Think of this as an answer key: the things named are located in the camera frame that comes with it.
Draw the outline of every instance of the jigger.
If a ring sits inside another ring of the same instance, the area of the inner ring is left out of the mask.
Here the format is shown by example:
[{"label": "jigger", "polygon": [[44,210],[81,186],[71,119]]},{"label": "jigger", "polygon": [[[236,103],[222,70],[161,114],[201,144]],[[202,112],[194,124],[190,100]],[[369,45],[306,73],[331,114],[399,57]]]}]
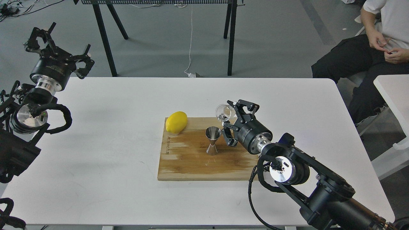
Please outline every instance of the jigger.
[{"label": "jigger", "polygon": [[209,147],[207,147],[207,150],[206,150],[207,154],[212,155],[212,156],[216,155],[217,149],[216,149],[215,144],[216,144],[217,139],[219,139],[221,133],[222,132],[220,131],[220,129],[215,126],[211,126],[206,129],[206,137],[210,141]]}]

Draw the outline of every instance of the wooden cutting board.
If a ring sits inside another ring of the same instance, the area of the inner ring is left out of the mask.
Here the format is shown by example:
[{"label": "wooden cutting board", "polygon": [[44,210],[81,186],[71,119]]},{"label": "wooden cutting board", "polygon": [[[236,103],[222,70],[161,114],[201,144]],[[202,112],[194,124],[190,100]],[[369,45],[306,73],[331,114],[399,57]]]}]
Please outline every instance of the wooden cutting board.
[{"label": "wooden cutting board", "polygon": [[257,155],[240,144],[227,146],[222,135],[216,142],[218,153],[208,155],[205,131],[210,126],[223,128],[215,117],[189,117],[179,134],[167,132],[164,126],[158,180],[249,180]]}]

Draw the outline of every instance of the person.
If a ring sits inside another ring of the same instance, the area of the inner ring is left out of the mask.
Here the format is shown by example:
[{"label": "person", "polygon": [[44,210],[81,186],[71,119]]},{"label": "person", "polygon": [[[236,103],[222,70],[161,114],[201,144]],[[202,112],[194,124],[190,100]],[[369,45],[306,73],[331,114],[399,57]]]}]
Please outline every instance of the person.
[{"label": "person", "polygon": [[[375,29],[381,12],[382,28]],[[378,75],[409,74],[409,0],[367,0],[361,9],[366,34],[342,40],[311,66],[313,78],[340,78],[367,71],[353,89],[348,112],[355,125],[377,115],[385,103],[373,81]]]}]

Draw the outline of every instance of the table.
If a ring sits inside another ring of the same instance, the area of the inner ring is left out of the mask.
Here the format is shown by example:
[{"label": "table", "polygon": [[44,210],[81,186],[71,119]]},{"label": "table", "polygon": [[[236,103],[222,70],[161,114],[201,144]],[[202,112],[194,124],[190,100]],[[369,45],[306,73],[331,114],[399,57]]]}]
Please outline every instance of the table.
[{"label": "table", "polygon": [[125,40],[127,40],[129,37],[125,31],[124,26],[121,23],[121,20],[118,17],[118,14],[114,9],[113,4],[227,4],[227,13],[223,38],[227,39],[230,23],[229,59],[227,64],[227,75],[231,76],[231,71],[233,68],[234,35],[236,31],[236,13],[238,6],[237,0],[81,0],[81,2],[83,4],[92,4],[95,13],[95,18],[97,19],[99,33],[101,34],[102,43],[105,49],[108,64],[111,69],[111,74],[113,77],[117,77],[118,74],[115,67],[114,58],[112,57],[111,48],[109,46],[101,10],[99,8],[100,4],[107,5],[112,17],[114,18],[119,28],[119,31],[121,32]]},{"label": "table", "polygon": [[393,146],[372,161],[379,179],[409,165],[409,74],[380,75],[374,81],[385,102],[395,115],[405,133],[405,139]]},{"label": "table", "polygon": [[[219,104],[239,99],[260,105],[257,119],[273,132],[273,142],[292,134],[297,147],[355,188],[356,200],[394,220],[329,79],[71,78],[56,97],[70,109],[72,126],[45,135],[37,145],[40,155],[3,194],[14,200],[13,216],[28,224],[262,226],[249,206],[246,180],[157,180],[165,117],[179,110],[189,117],[213,117]],[[58,111],[50,111],[48,122],[51,128],[64,123]],[[312,171],[296,188],[309,195],[315,184]],[[268,223],[306,225],[286,194],[255,182],[252,197]]]}]

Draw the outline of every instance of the lemon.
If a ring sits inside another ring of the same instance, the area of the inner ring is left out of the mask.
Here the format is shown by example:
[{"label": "lemon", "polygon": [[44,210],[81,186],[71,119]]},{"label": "lemon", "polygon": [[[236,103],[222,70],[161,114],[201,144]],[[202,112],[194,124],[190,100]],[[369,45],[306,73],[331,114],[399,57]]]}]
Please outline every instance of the lemon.
[{"label": "lemon", "polygon": [[187,125],[187,115],[182,111],[173,113],[166,120],[166,131],[170,133],[179,133]]}]

